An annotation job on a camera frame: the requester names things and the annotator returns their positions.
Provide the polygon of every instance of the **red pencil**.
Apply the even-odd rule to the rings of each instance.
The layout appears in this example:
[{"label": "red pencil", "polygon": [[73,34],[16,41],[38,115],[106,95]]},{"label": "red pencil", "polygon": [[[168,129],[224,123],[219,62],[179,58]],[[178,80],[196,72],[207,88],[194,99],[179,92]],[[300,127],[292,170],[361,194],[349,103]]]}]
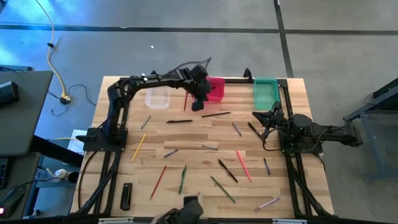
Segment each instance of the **red pencil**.
[{"label": "red pencil", "polygon": [[185,94],[184,111],[185,111],[185,107],[187,106],[187,97],[188,97],[188,92],[187,92],[187,94]]},{"label": "red pencil", "polygon": [[238,157],[239,157],[239,160],[240,160],[240,161],[241,161],[241,163],[242,163],[242,166],[243,166],[244,172],[246,173],[247,177],[249,178],[249,180],[250,180],[250,182],[251,182],[251,177],[250,177],[250,175],[249,175],[249,172],[248,172],[248,170],[246,169],[246,166],[244,165],[244,162],[243,162],[243,159],[242,159],[242,157],[241,157],[241,154],[239,153],[239,151],[238,151],[238,150],[236,150],[236,153],[237,153],[237,155],[238,155]]},{"label": "red pencil", "polygon": [[149,200],[151,200],[152,197],[154,196],[155,191],[156,191],[156,189],[157,189],[157,186],[159,185],[159,182],[160,182],[160,180],[162,179],[163,174],[164,174],[164,172],[166,171],[166,168],[167,168],[167,166],[164,166],[163,171],[162,171],[162,173],[160,174],[159,180],[157,180],[157,183],[156,183],[156,185],[155,185],[154,191],[153,191],[152,194],[150,195]]}]

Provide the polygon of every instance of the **green pencil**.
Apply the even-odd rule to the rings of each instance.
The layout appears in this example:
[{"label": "green pencil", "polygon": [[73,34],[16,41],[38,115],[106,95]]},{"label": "green pencil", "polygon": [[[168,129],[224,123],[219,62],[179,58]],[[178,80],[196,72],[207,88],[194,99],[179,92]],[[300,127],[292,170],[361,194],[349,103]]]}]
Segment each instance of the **green pencil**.
[{"label": "green pencil", "polygon": [[182,191],[182,185],[184,184],[184,179],[185,179],[185,173],[187,172],[187,165],[185,165],[184,170],[182,171],[182,175],[181,175],[181,184],[180,184],[180,188],[178,190],[178,194],[181,194]]},{"label": "green pencil", "polygon": [[212,175],[210,175],[210,177],[213,179],[213,181],[216,183],[216,185],[219,186],[223,190],[223,192],[229,197],[229,199],[231,199],[231,201],[236,203],[235,200],[232,198],[232,196],[230,196],[229,193],[223,188],[223,186],[221,186],[221,184],[218,183],[218,181]]}]

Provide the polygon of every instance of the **green container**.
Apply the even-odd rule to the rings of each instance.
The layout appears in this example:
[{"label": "green container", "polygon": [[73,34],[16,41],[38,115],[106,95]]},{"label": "green container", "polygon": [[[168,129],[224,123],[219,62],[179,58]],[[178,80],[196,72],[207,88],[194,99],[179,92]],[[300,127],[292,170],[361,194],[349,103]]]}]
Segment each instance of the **green container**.
[{"label": "green container", "polygon": [[256,77],[254,79],[254,106],[256,110],[271,110],[275,101],[279,101],[276,78]]}]

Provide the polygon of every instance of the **yellow cable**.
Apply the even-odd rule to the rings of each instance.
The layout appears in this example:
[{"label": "yellow cable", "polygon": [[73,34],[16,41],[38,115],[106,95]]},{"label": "yellow cable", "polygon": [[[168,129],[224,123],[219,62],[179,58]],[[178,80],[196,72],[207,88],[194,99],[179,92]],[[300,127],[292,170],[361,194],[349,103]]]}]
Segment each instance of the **yellow cable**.
[{"label": "yellow cable", "polygon": [[53,139],[53,140],[74,140],[74,141],[79,141],[78,139],[75,139],[75,138],[56,138],[56,139]]},{"label": "yellow cable", "polygon": [[[54,25],[53,25],[53,23],[52,23],[52,21],[51,21],[50,16],[47,14],[47,12],[46,12],[45,9],[43,8],[43,6],[39,3],[38,0],[36,0],[36,2],[37,2],[37,4],[39,4],[39,6],[43,9],[45,15],[47,16],[47,18],[48,18],[49,21],[50,21],[51,29],[52,29],[52,36],[51,36],[50,44],[53,44],[54,35],[55,35]],[[65,86],[64,86],[64,84],[63,84],[63,82],[62,82],[62,79],[61,79],[60,74],[57,72],[57,70],[56,70],[56,69],[54,68],[54,66],[51,64],[51,60],[50,60],[50,58],[51,58],[50,49],[51,49],[51,47],[49,46],[48,49],[47,49],[47,63],[49,63],[49,66],[51,67],[51,69],[53,70],[53,72],[57,75],[58,79],[60,80],[60,83],[61,83],[61,86],[62,86],[62,95],[61,95],[61,98],[65,99],[65,100],[67,100],[67,101],[70,101],[70,98],[69,98],[69,96],[67,95],[67,92],[66,92]]]}]

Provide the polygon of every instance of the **pink container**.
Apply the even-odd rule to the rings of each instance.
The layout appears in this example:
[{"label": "pink container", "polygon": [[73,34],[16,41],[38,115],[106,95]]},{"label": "pink container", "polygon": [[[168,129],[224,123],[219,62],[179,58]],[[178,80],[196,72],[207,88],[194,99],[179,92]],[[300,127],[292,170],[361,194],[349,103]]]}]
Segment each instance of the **pink container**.
[{"label": "pink container", "polygon": [[207,80],[211,85],[211,93],[207,94],[207,98],[212,102],[220,102],[224,97],[224,78],[211,78],[208,77]]}]

